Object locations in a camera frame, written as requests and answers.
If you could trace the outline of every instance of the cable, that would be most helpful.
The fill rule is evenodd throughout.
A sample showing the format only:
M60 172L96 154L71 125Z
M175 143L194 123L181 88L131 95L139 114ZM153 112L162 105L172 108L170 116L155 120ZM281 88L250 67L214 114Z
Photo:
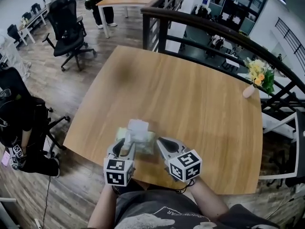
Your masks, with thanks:
M187 184L184 188L182 188L182 189L177 189L177 190L175 190L175 192L178 193L178 194L183 194L183 193L186 191L186 189L187 189L188 187L191 187L191 186L193 186L194 184L195 184L195 182L194 182L194 180L192 179L192 180L189 182L189 184Z
M43 219L42 219L42 229L44 228L44 219L46 217L46 212L47 212L47 207L48 207L48 196L49 196L50 183L51 183L51 176L49 176L48 191L47 191L47 196L46 196L46 207L44 209L44 214L43 214Z
M282 203L284 202L285 198L287 197L288 193L290 193L290 191L291 191L291 188L289 188L289 190L288 190L288 192L285 194L285 197L283 198L282 202L281 202L280 205L275 209L275 211L273 211L273 212L272 212L270 215L268 215L265 219L269 219L275 212L277 212L277 211L280 209L281 206L284 206L285 204L287 204L287 203L289 203L289 202L291 202L291 201L294 200L294 198L293 198L293 199L287 201L286 203L284 203L284 204L282 205Z

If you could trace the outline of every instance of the floor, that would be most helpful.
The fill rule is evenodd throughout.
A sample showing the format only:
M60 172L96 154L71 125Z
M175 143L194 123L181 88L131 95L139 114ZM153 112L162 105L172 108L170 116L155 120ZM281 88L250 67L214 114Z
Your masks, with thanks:
M49 23L46 27L41 26L34 33L36 44L29 42L27 47L20 48L24 60L32 62L31 74L26 85L35 96L43 98L47 106L54 109L54 113L51 113L53 119L61 115L69 115L73 119L94 77L116 45L142 47L142 17L137 9L129 10L128 19L124 17L123 9L115 9L115 21L119 26L110 29L110 39L105 39L103 31L97 29L91 12L84 8L82 2L78 2L77 11L78 15L84 17L84 25L88 33L86 42L98 53L96 58L91 53L80 57L83 71L79 72L75 62L71 60L66 67L68 70L61 72L60 65L65 60L65 56L54 58L52 48L41 42L48 32L54 40ZM53 134L60 143L63 143L68 128L69 123L66 122L54 128ZM62 153L61 176L51 178L45 228L86 227L104 186L102 172L101 166L72 151L66 150ZM16 198L18 201L17 204L6 204L6 206L22 228L36 228L35 218L42 223L49 177L16 172L10 167L0 166L0 180L0 195ZM240 203L264 218L279 208L270 216L270 220L284 226L292 216L301 216L305 203L303 198L296 197L288 202L294 196L293 190L286 186L277 190L275 186L276 184L267 187L265 183L259 183L256 194L222 197L229 206Z

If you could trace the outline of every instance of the desk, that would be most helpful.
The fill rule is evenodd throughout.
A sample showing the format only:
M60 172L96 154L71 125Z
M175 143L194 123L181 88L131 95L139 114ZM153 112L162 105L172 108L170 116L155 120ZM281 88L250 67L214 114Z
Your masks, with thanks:
M100 16L102 19L102 23L104 25L104 32L106 38L109 38L109 31L107 28L107 23L105 19L104 7L114 7L114 6L124 6L125 7L125 17L128 18L128 10L127 7L143 7L147 3L151 2L152 0L103 0L96 4L99 6Z
M70 126L64 146L103 166L119 127L149 123L157 136L183 141L203 159L201 177L218 194L256 190L263 127L259 93L202 65L142 49L118 46L96 76ZM155 155L136 154L133 178L183 188Z
M234 56L234 55L231 55L231 54L228 54L228 53L226 53L225 52L225 54L227 54L227 55L230 55L230 56L232 56L232 57L234 57L234 58L236 58L237 59L237 57L236 56ZM232 65L232 66L235 66L235 67L237 67L237 68L239 68L239 64L238 63L236 63L236 62L234 62L234 61L232 61L232 60L229 60L229 59L225 59L225 61L222 63L222 67L224 68L224 69L226 69L226 70L228 70L230 67L224 67L224 63L227 63L227 65L229 64L229 65Z
M42 22L44 25L46 25L46 21L44 20L43 18L43 14L47 11L47 8L43 8L42 10L40 10L37 14L35 14L34 17L32 17L30 20L29 20L29 23L25 26L25 27L22 27L22 28L19 28L18 30L18 34L19 36L21 37L23 43L27 46L27 42L24 40L24 37L21 35L21 32L25 32L29 38L31 39L31 41L35 44L35 40L34 38L32 37L31 33L30 33L30 30L29 30L29 27L38 19L38 18L41 18Z

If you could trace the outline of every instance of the yellow flower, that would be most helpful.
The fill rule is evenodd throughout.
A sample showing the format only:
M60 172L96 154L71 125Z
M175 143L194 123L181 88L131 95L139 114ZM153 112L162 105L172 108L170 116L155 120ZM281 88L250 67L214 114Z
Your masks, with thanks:
M264 74L260 73L260 74L258 75L258 79L260 79L261 81L263 81L263 80L265 79Z
M260 86L262 84L262 81L257 78L255 79L254 84Z

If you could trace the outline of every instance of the handrail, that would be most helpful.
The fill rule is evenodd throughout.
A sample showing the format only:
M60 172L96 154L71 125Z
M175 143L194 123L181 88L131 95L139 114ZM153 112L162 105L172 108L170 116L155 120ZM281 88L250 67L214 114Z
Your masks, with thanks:
M252 53L256 54L260 58L266 60L273 67L278 69L284 75L286 75L289 79L294 81L295 85L300 88L300 90L305 93L305 84L297 77L297 75L288 68L282 61L280 61L277 57L271 54L268 50L255 43L251 39L243 36L242 34L233 31L232 29L225 27L221 24L202 19L197 16L193 16L187 13L182 13L173 10L164 10L160 8L154 7L143 7L141 9L141 13L144 16L150 18L160 19L161 21L174 21L181 24L186 24L188 26L192 26L206 32L210 32L213 34L217 34L219 36L225 37L231 42L235 42L236 44L246 48Z
M280 31L280 33L284 36L289 46L294 50L294 54L296 55L298 61L300 62L303 71L305 72L305 49L301 44L296 35L290 30L290 28L280 19L278 18L275 27Z

